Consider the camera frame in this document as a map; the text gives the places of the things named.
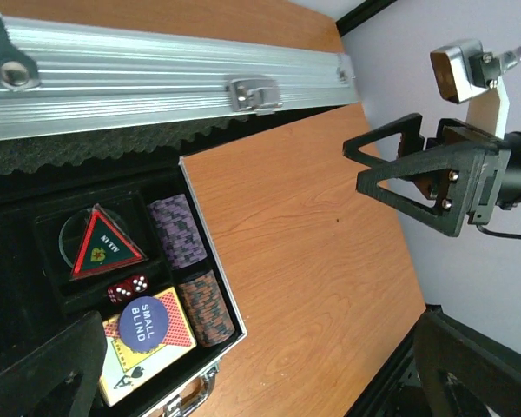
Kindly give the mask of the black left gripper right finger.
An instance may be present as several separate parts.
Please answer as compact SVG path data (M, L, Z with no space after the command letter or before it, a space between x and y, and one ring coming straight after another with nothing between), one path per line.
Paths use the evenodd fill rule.
M455 321L424 312L413 352L435 416L521 416L521 354Z

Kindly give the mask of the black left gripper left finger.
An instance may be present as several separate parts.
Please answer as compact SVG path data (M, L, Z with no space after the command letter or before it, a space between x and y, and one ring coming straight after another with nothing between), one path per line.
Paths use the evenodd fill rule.
M0 416L87 416L106 354L91 311L0 354Z

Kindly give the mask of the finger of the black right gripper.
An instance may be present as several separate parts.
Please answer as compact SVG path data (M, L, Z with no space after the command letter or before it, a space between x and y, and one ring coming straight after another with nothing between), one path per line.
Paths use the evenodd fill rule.
M343 142L342 155L368 168L375 168L420 152L425 146L425 138L420 134L422 120L420 113L411 113L346 140ZM377 144L384 153L381 156L367 153L365 148L370 144Z
M384 162L358 174L357 190L439 233L460 232L460 180L455 154L443 147Z

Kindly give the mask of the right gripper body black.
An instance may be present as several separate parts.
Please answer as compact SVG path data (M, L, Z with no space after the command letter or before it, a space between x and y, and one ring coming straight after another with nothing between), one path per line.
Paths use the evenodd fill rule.
M511 150L505 141L457 119L439 121L437 145L427 150L424 172L437 186L426 225L457 237L464 222L491 219Z

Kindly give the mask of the playing card deck box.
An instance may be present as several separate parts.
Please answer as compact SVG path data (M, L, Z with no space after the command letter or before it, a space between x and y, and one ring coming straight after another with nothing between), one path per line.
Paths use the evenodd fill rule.
M156 295L143 296L159 299L168 310L168 332L157 348L138 353L124 345L120 339L118 333L120 314L102 323L107 349L99 389L104 402L109 407L113 407L197 346L192 328L173 287Z

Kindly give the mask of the blue small blind button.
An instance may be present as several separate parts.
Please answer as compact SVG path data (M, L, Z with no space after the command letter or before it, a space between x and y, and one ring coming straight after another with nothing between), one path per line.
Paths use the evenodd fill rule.
M152 296L131 301L120 314L118 333L132 351L145 353L160 345L168 332L169 314L162 302Z

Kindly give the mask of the red translucent die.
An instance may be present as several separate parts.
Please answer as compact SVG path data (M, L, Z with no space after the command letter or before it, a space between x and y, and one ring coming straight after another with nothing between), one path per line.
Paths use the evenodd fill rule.
M148 289L148 279L145 275L131 275L127 283L133 293L142 293Z
M107 295L109 300L113 304L118 304L127 300L130 300L133 296L132 287L125 281L118 282L107 289Z

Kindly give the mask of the triangular all-in button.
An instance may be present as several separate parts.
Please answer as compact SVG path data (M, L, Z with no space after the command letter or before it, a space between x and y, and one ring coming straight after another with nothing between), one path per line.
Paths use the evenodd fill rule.
M71 269L72 281L102 275L148 259L143 250L100 205L89 212Z

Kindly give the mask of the clear round acrylic disc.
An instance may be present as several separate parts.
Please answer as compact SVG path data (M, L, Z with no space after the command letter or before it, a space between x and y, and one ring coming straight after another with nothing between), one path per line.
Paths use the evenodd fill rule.
M84 208L76 212L63 224L60 230L58 237L60 253L70 268L73 266L73 261L75 260L76 252L82 239L90 209L91 208ZM108 208L104 209L126 232L124 220L115 211Z

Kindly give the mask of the orange 100 chip stack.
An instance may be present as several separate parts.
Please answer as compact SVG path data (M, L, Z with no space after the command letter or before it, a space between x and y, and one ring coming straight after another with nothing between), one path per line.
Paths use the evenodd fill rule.
M177 288L195 337L202 347L219 345L234 334L234 324L212 270L190 275Z

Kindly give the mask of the aluminium poker case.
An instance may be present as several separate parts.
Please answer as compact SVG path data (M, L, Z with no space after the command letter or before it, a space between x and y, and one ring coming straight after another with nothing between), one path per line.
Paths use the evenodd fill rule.
M187 317L177 285L212 270L234 334L213 347L195 337L193 350L113 407L98 381L87 416L193 413L211 394L221 358L247 331L195 196L188 154L355 100L342 53L0 13L0 354L91 311L104 322L135 298L171 287ZM179 194L207 258L173 269L148 205ZM124 220L148 259L72 281L60 230L95 204ZM113 304L108 287L131 275L145 275L148 289Z

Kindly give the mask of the purple 500 chip stack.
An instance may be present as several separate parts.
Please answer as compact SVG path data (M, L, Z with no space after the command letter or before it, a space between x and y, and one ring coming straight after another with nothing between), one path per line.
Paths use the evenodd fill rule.
M184 269L207 258L207 251L184 194L151 202L148 212L173 269Z

